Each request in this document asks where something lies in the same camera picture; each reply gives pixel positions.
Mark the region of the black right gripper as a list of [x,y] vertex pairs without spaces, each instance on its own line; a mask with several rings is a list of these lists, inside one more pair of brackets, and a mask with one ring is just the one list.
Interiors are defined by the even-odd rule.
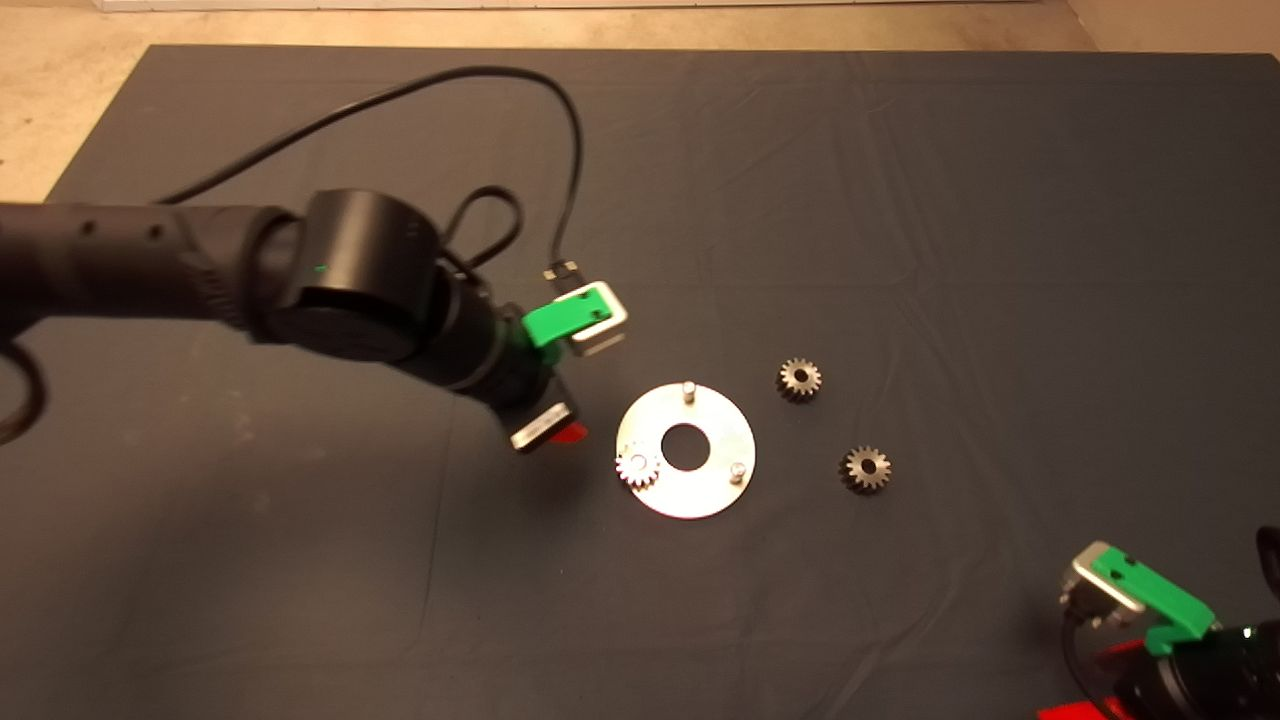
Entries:
[[1117,643],[1094,652],[1098,673],[1120,673],[1120,705],[1066,703],[1039,708],[1039,720],[1234,719],[1230,652],[1220,642],[1180,644],[1156,657],[1144,643]]

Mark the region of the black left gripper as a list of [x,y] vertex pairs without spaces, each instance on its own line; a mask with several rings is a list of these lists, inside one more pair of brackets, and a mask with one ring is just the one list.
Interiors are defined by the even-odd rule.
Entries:
[[589,436],[576,402],[512,305],[494,305],[457,275],[440,277],[442,386],[485,406],[511,448],[576,445]]

